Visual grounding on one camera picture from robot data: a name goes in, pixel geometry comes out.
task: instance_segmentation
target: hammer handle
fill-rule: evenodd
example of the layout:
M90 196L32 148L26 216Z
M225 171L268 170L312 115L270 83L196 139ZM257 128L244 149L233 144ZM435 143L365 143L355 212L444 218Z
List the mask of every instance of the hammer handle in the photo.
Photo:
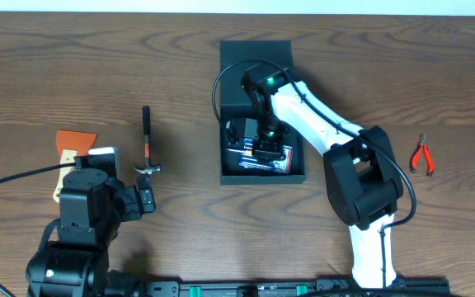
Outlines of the hammer handle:
M144 135L147 135L149 138L149 106L144 106L142 108L142 122L144 126Z

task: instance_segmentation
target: red pliers handle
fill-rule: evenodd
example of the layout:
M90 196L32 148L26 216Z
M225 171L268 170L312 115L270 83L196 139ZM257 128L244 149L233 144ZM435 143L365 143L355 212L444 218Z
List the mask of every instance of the red pliers handle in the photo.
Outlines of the red pliers handle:
M426 170L426 175L431 177L434 174L434 161L432 160L430 152L428 151L428 145L426 145L426 136L424 134L421 135L421 140L417 144L417 149L415 153L413 153L412 160L410 160L410 171L414 173L417 171L417 160L419 160L421 152L425 156L426 166L428 167Z

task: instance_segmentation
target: wood grain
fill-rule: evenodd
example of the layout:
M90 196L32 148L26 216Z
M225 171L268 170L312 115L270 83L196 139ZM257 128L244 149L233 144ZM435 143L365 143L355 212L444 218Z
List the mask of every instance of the wood grain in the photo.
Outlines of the wood grain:
M348 229L310 145L303 185L219 185L209 92L220 40L292 40L315 94L349 120L381 125L404 168L427 133L435 175L424 165L409 174L419 205L393 230L394 266L475 296L475 17L0 13L0 177L57 163L55 131L69 129L117 146L120 178L134 181L148 104L158 211L122 225L111 268L185 281L349 274ZM0 281L18 295L59 215L56 178L0 186ZM397 217L409 203L401 198Z

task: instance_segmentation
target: open black box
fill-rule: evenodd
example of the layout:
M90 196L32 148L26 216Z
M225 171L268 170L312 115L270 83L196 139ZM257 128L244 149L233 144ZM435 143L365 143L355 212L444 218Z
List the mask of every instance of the open black box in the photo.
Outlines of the open black box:
M281 67L293 68L293 56L289 40L274 41L230 41L222 40L220 50L220 70L243 59L268 59ZM255 118L252 104L241 86L245 69L253 63L238 65L228 70L221 78L220 105L221 120L226 124L231 119ZM261 185L261 184L299 184L305 181L305 159L303 140L300 134L290 128L285 145L293 147L293 158L289 174L280 174L258 169L240 167L239 153L226 151L228 141L222 130L219 131L221 153L221 185Z

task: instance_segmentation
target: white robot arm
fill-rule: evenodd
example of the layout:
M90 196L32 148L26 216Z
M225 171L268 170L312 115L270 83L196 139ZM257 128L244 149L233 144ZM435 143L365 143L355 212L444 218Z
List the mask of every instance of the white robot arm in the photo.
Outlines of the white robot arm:
M363 128L350 123L337 113L325 106L309 90L304 82L297 82L297 87L308 102L321 113L341 124L344 129L359 134ZM270 99L272 109L278 119L295 128L321 155L328 152L335 144L346 144L352 138L336 130L322 117L315 113L306 103L302 102L293 86L286 84ZM393 222L393 214L385 215L375 220L366 230L360 230L356 225L349 227L351 245L353 247L353 277L362 288L383 287L383 259L380 229L384 224ZM384 239L386 258L386 286L392 284L397 277L392 265L391 229L385 229Z

